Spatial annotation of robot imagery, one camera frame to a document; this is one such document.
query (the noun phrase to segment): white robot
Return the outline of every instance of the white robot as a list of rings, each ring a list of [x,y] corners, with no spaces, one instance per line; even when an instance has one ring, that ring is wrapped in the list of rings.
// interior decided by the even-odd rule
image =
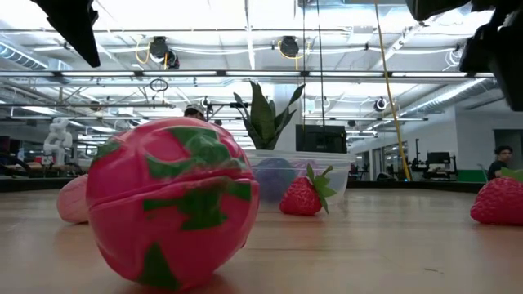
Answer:
[[[49,126],[49,136],[43,142],[42,164],[49,165],[52,162],[52,155],[55,154],[55,165],[65,163],[65,148],[73,145],[73,136],[66,131],[69,120],[55,118]]]

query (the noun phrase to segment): person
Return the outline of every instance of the person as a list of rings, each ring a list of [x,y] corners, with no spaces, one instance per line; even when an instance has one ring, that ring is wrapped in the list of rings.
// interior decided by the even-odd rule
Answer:
[[[186,118],[196,118],[206,122],[205,109],[200,105],[187,105],[186,111],[183,113]]]
[[[496,154],[496,160],[490,164],[489,171],[487,172],[487,177],[489,180],[502,177],[501,168],[507,167],[507,163],[512,157],[512,147],[510,146],[499,146],[494,151]]]

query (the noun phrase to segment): pink object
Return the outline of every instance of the pink object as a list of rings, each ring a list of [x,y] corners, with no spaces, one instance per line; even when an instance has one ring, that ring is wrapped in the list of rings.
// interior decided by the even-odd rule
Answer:
[[[56,208],[63,221],[74,224],[87,221],[86,188],[87,175],[83,175],[73,179],[60,190]]]
[[[89,171],[96,242],[122,277],[198,286],[244,244],[258,184],[232,135],[194,118],[148,122],[109,139]]]
[[[482,224],[523,225],[523,184],[512,178],[491,180],[478,193],[471,218]]]

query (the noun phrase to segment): toy strawberry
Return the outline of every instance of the toy strawberry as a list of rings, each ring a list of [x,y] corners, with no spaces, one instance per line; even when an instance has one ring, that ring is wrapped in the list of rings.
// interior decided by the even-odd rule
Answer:
[[[476,197],[471,217],[482,224],[523,225],[523,171],[502,169]]]
[[[313,216],[321,208],[329,213],[325,199],[336,194],[336,191],[327,186],[330,179],[326,175],[332,170],[333,167],[329,166],[324,173],[315,176],[311,165],[308,164],[307,176],[299,176],[291,183],[279,204],[279,209],[285,214],[296,216]]]

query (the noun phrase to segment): wooden table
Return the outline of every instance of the wooden table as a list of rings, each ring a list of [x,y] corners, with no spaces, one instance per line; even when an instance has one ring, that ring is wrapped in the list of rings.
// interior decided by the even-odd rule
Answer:
[[[0,293],[165,293],[112,272],[88,225],[59,220],[56,195],[0,194]],[[474,195],[346,196],[330,216],[262,207],[246,248],[190,293],[522,293],[523,229],[475,224]]]

